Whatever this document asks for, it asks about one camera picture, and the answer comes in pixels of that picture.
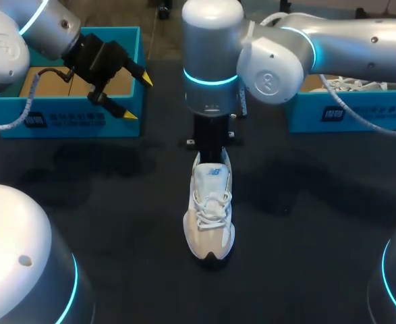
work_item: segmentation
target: logo on box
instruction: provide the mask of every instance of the logo on box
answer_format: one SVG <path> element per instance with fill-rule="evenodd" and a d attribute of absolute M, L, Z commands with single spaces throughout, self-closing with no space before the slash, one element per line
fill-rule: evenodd
<path fill-rule="evenodd" d="M 322 122 L 341 122 L 345 117 L 345 111 L 340 106 L 325 107 Z"/>
<path fill-rule="evenodd" d="M 43 117 L 42 113 L 37 111 L 30 111 L 27 118 L 24 121 L 27 128 L 47 128 L 48 125 Z"/>

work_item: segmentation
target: robot logo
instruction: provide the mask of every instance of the robot logo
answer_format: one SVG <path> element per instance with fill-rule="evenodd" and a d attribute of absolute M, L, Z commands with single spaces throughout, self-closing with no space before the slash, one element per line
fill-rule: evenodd
<path fill-rule="evenodd" d="M 280 80 L 271 71 L 261 71 L 256 75 L 254 86 L 263 95 L 273 96 L 279 91 Z"/>
<path fill-rule="evenodd" d="M 8 35 L 0 34 L 0 55 L 14 60 L 19 57 L 19 54 L 19 48 L 16 43 Z"/>

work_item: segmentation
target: new balance shoe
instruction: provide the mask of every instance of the new balance shoe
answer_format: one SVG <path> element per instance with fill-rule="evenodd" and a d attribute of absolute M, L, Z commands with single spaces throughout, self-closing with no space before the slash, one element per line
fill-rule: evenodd
<path fill-rule="evenodd" d="M 221 163 L 195 159 L 190 180 L 189 209 L 183 218 L 190 250 L 201 260 L 223 260 L 232 249 L 232 168 L 226 150 Z"/>

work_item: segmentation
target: glowing blue light ring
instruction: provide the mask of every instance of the glowing blue light ring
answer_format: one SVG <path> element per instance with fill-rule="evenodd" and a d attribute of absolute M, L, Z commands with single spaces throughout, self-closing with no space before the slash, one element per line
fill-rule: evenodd
<path fill-rule="evenodd" d="M 202 84 L 204 86 L 221 86 L 222 84 L 230 83 L 230 82 L 234 81 L 236 78 L 238 78 L 238 76 L 233 76 L 232 78 L 229 78 L 226 80 L 221 80 L 221 81 L 203 81 L 203 80 L 196 79 L 193 76 L 189 75 L 189 73 L 186 72 L 186 69 L 184 69 L 184 75 L 187 76 L 187 78 L 190 81 L 193 81 L 198 84 Z"/>
<path fill-rule="evenodd" d="M 31 27 L 31 25 L 33 25 L 33 23 L 36 21 L 36 19 L 42 13 L 43 9 L 47 6 L 48 2 L 49 2 L 49 0 L 43 0 L 42 4 L 36 10 L 34 15 L 30 18 L 30 20 L 26 23 L 26 25 L 20 30 L 20 35 L 21 36 Z"/>
<path fill-rule="evenodd" d="M 295 29 L 292 27 L 285 26 L 285 27 L 282 27 L 281 29 L 286 29 L 286 30 L 290 30 L 292 32 L 296 32 L 296 33 L 300 34 L 301 36 L 303 36 L 306 39 L 306 41 L 308 41 L 308 43 L 310 44 L 310 46 L 312 47 L 312 50 L 313 50 L 313 65 L 312 65 L 312 70 L 313 70 L 314 65 L 316 64 L 316 49 L 314 48 L 314 44 L 313 44 L 312 40 L 310 39 L 310 37 L 305 32 L 302 32 L 301 30 L 298 30 L 298 29 Z"/>
<path fill-rule="evenodd" d="M 75 294 L 76 294 L 76 288 L 78 287 L 78 265 L 76 264 L 76 260 L 74 255 L 72 254 L 72 258 L 74 258 L 74 265 L 75 265 L 75 284 L 74 284 L 74 288 L 72 290 L 72 294 L 70 296 L 69 299 L 69 303 L 67 304 L 67 306 L 65 307 L 63 314 L 61 314 L 60 318 L 58 319 L 58 321 L 55 322 L 55 324 L 60 324 L 65 316 L 67 315 L 67 312 L 69 312 L 70 307 L 72 306 L 72 303 L 74 302 L 74 298 L 75 298 Z"/>
<path fill-rule="evenodd" d="M 384 264 L 385 264 L 385 253 L 387 252 L 387 248 L 388 248 L 389 242 L 390 242 L 390 241 L 388 241 L 387 246 L 385 247 L 384 253 L 383 253 L 383 255 L 382 255 L 382 266 L 381 266 L 381 267 L 382 267 L 382 278 L 384 279 L 384 284 L 385 284 L 385 287 L 386 287 L 386 289 L 387 289 L 389 298 L 391 298 L 391 300 L 393 301 L 393 304 L 394 304 L 395 307 L 396 307 L 396 300 L 395 300 L 393 294 L 391 293 L 391 291 L 390 291 L 390 289 L 389 289 L 389 286 L 388 286 L 388 283 L 387 283 L 387 279 L 386 279 L 386 277 L 385 277 L 385 266 L 384 266 Z"/>

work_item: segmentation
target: white shoelace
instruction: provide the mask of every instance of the white shoelace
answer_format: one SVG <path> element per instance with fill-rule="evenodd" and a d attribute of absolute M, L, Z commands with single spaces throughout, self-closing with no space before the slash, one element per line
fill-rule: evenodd
<path fill-rule="evenodd" d="M 210 193 L 205 197 L 203 202 L 198 202 L 196 191 L 193 193 L 193 200 L 195 202 L 198 212 L 196 216 L 198 220 L 196 224 L 200 230 L 213 230 L 216 228 L 224 227 L 227 223 L 227 209 L 230 206 L 232 194 L 228 191 L 225 192 L 223 198 L 219 198 L 215 193 Z M 214 201 L 219 204 L 220 209 L 208 208 L 207 204 Z"/>

